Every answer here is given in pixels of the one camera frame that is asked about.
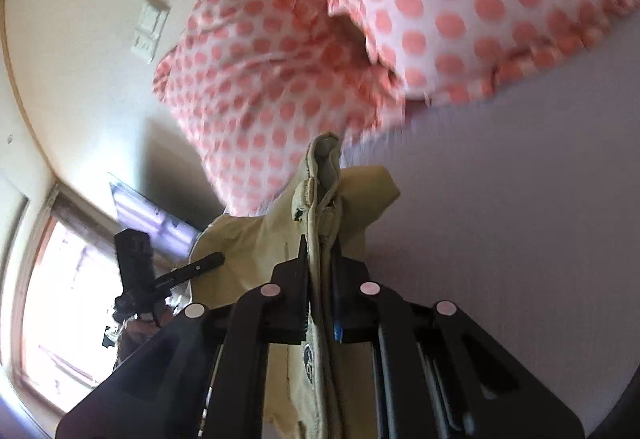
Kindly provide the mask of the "person's left hand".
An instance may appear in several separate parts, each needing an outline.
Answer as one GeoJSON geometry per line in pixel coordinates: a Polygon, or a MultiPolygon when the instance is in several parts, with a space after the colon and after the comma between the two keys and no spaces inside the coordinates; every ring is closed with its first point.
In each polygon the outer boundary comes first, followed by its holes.
{"type": "Polygon", "coordinates": [[[165,306],[160,311],[158,321],[145,321],[138,317],[126,321],[120,329],[116,341],[116,360],[113,370],[116,370],[122,362],[126,361],[130,355],[157,334],[173,317],[174,308],[165,306]]]}

